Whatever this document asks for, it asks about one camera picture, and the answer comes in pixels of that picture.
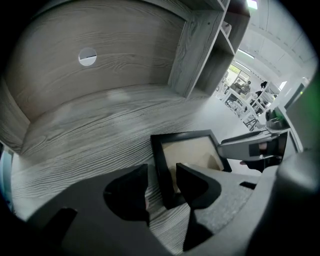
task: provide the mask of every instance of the person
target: person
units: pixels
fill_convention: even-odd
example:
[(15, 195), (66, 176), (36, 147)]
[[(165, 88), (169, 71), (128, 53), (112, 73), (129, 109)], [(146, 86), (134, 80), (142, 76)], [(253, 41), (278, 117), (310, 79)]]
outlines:
[(241, 86), (241, 93), (244, 95), (247, 95), (251, 90), (250, 85), (251, 85), (251, 81), (248, 81), (245, 84), (243, 84)]
[[(255, 92), (255, 94), (257, 95), (256, 98), (259, 98), (259, 96), (262, 94), (262, 92), (263, 92), (262, 90), (256, 91), (256, 92)], [(253, 104), (254, 102), (255, 102), (255, 100), (252, 99), (251, 102), (250, 102), (250, 105), (252, 106), (252, 104)]]
[(262, 83), (260, 84), (261, 89), (266, 88), (267, 83), (268, 83), (267, 81), (262, 82)]
[(230, 88), (235, 90), (238, 94), (240, 94), (241, 93), (241, 85), (240, 85), (240, 83), (241, 83), (241, 80), (238, 79), (235, 83), (233, 83), (230, 86)]

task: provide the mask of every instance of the shelf divider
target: shelf divider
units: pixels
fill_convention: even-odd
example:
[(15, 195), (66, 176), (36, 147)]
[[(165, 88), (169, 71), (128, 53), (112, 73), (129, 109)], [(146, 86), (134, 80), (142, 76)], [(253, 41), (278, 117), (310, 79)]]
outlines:
[(194, 10), (186, 22), (172, 65), (169, 86), (188, 97), (206, 64), (224, 18), (223, 11)]
[(219, 31), (219, 34), (216, 38), (214, 47), (217, 47), (221, 50), (224, 50), (225, 52), (227, 52), (233, 56), (235, 55), (234, 48), (231, 45), (230, 40), (222, 27), (220, 28), (220, 31)]

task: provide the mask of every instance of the gray wooden panel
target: gray wooden panel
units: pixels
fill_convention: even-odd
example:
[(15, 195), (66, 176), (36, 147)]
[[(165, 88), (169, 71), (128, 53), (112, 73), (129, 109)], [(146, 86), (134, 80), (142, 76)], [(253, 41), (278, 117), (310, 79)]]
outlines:
[(0, 77), (0, 141), (19, 154), (29, 123)]
[(168, 84), (188, 97), (207, 61), (218, 36), (224, 13), (216, 10), (194, 11), (192, 21), (182, 32)]
[(233, 12), (227, 12), (224, 21), (232, 26), (229, 41), (233, 47), (234, 52), (237, 52), (240, 43), (245, 35), (249, 24), (250, 17)]
[(196, 87), (211, 96), (228, 70), (234, 55), (213, 48), (199, 77)]
[(227, 11), (229, 13), (250, 17), (247, 0), (230, 0)]
[[(77, 1), (77, 0), (52, 0), (49, 1), (47, 4), (45, 4), (33, 17), (35, 18), (36, 16), (39, 16), (43, 12), (48, 11), (51, 8), (54, 8), (58, 5), (65, 4), (67, 2), (71, 1)], [(179, 0), (140, 0), (143, 2), (147, 2), (159, 7), (162, 7), (175, 15), (178, 15), (179, 17), (185, 19), (186, 21), (189, 20), (190, 15), (191, 15), (191, 10), (184, 5), (181, 1)]]
[(224, 11), (225, 5), (222, 4), (221, 0), (180, 0), (191, 10), (216, 10)]
[(223, 4), (224, 7), (228, 7), (229, 3), (231, 0), (221, 0), (221, 3)]
[[(33, 120), (84, 95), (166, 84), (185, 21), (153, 4), (79, 0), (44, 12), (21, 35), (5, 71), (13, 98)], [(91, 66), (78, 61), (92, 47)]]
[(235, 55), (234, 48), (232, 47), (225, 31), (222, 28), (220, 28), (219, 34), (214, 43), (214, 47), (224, 50), (225, 52), (233, 56)]

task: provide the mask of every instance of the table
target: table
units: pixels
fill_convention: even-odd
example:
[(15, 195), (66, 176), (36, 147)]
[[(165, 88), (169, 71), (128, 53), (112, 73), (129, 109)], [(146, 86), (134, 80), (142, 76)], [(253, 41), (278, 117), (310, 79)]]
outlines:
[(226, 101), (229, 99), (231, 94), (234, 95), (247, 108), (247, 111), (246, 111), (247, 114), (240, 118), (241, 121), (246, 120), (250, 115), (253, 115), (254, 118), (258, 119), (258, 116), (254, 108), (244, 98), (242, 98), (235, 90), (231, 88), (229, 88), (225, 96), (222, 98), (222, 101), (224, 104), (226, 104)]

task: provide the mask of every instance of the window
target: window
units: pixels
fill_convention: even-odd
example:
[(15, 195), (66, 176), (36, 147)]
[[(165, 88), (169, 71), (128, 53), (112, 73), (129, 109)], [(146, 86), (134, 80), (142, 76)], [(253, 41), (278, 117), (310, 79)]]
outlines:
[(241, 69), (237, 68), (234, 65), (230, 65), (228, 68), (227, 76), (226, 76), (226, 79), (224, 80), (224, 83), (227, 86), (231, 86), (233, 83), (240, 80), (238, 81), (238, 83), (240, 85), (243, 85), (249, 80), (249, 78), (250, 76), (246, 72), (242, 71)]

